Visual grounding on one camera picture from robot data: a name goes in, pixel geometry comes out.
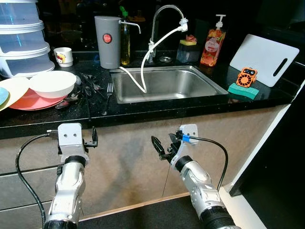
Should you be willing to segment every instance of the fork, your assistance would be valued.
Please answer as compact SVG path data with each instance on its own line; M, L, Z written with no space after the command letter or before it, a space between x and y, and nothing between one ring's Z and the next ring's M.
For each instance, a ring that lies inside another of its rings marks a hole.
M107 86L107 100L106 100L106 104L105 104L104 111L103 111L102 115L107 115L108 103L109 103L110 96L112 96L112 93L113 93L113 83L108 83L108 86Z

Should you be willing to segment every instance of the white cutting board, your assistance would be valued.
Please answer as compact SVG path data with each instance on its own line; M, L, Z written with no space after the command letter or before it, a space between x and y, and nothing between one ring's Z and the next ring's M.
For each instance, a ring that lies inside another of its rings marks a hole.
M298 53L295 47L248 34L230 66L240 71L244 67L256 69L257 80L273 87Z

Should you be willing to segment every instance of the cutting board handle hole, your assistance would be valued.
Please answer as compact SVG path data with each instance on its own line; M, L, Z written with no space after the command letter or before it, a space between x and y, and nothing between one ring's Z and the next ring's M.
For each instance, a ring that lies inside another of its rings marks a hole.
M277 67L276 71L273 73L273 76L276 76L278 74L278 72L282 69L284 64L287 62L287 60L288 60L287 58L283 59L281 64Z

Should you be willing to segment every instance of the stacked food containers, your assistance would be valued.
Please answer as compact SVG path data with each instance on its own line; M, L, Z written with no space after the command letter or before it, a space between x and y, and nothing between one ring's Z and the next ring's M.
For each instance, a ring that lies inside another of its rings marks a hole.
M55 67L37 1L0 0L0 74L5 78L31 77Z

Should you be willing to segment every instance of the pink plate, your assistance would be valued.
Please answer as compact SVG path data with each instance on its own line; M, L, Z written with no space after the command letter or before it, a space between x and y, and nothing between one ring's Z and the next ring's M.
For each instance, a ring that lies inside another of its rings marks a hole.
M27 111L40 110L58 104L65 97L66 96L56 99L43 98L29 88L26 94L24 94L24 96L21 97L17 102L12 104L10 108Z

